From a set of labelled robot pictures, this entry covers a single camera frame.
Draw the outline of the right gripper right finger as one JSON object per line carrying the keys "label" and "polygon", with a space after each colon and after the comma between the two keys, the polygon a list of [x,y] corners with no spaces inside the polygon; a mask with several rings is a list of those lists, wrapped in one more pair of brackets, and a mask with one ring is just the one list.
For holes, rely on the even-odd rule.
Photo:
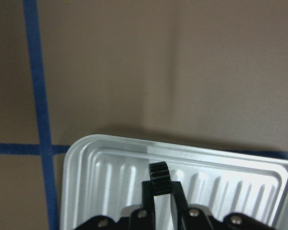
{"label": "right gripper right finger", "polygon": [[272,230],[245,214],[233,212],[217,220],[204,206],[189,206],[180,182],[171,183],[171,213],[176,230]]}

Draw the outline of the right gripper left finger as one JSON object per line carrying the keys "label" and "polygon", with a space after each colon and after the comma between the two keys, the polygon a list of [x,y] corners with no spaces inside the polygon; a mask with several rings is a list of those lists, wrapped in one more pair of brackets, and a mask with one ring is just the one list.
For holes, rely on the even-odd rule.
{"label": "right gripper left finger", "polygon": [[77,230],[154,230],[156,228],[155,203],[152,183],[142,182],[142,203],[128,217],[115,222],[108,216],[94,216],[76,227]]}

